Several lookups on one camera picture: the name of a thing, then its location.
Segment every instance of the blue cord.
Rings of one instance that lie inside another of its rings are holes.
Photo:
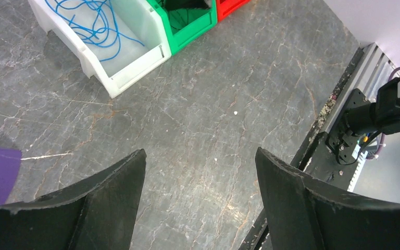
[[[119,32],[119,28],[117,26],[117,21],[116,18],[114,16],[114,10],[112,9],[112,5],[111,5],[111,0],[74,0],[74,1],[79,1],[81,2],[80,4],[78,4],[75,7],[65,7],[62,6],[63,3],[67,2],[67,1],[72,1],[72,0],[62,0],[60,2],[58,2],[57,0],[54,0],[56,2],[56,7],[53,7],[48,0],[45,0],[46,4],[49,6],[49,8],[54,11],[54,13],[56,13],[58,16],[62,17],[63,20],[65,20],[67,22],[67,24],[73,29],[73,31],[80,37],[80,39],[82,39],[82,41],[86,44],[92,44],[95,45],[97,47],[100,48],[108,48],[113,46],[114,44],[117,43],[118,41],[118,49],[115,55],[109,57],[109,58],[105,58],[100,60],[100,62],[103,61],[108,61],[111,60],[113,58],[115,58],[117,55],[119,55],[120,53],[120,49],[121,49],[121,42],[120,42],[120,38],[121,36],[135,41],[137,43],[140,43],[142,46],[145,46],[145,44],[143,44],[142,42],[140,42],[139,40],[136,40],[134,38],[128,37],[122,33]],[[93,25],[91,28],[88,27],[84,27],[78,23],[74,22],[74,18],[76,17],[76,15],[73,15],[71,19],[68,19],[67,17],[63,16],[62,14],[59,13],[59,8],[64,9],[64,10],[73,10],[73,9],[77,9],[82,5],[86,5],[89,9],[96,11],[97,12],[97,16],[93,22]],[[106,15],[105,11],[103,10],[103,7],[108,7],[111,15],[112,15],[112,22],[114,24],[114,29],[111,28],[109,26],[109,20],[108,20],[108,16]],[[101,20],[103,23],[103,27],[96,29],[96,23],[98,20]],[[106,42],[106,40],[109,37],[110,31],[114,32],[116,34],[116,39],[114,39],[114,41],[108,45],[104,44]],[[99,36],[100,35],[104,35],[105,38],[102,39],[100,41]]]

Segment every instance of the purple cable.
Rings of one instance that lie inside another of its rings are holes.
[[[389,76],[389,79],[387,80],[387,82],[390,82],[398,71],[400,71],[400,67],[397,67],[396,69],[394,69],[394,70],[392,71],[392,73],[390,73],[390,76]],[[378,145],[377,151],[373,154],[373,156],[371,156],[371,155],[367,156],[366,159],[372,160],[372,159],[375,158],[375,155],[379,155],[379,153],[380,153],[381,150],[382,150],[382,145],[384,144],[384,139],[385,139],[385,134],[382,134],[382,135],[381,135],[381,140],[380,140],[380,143],[379,143],[379,145]]]

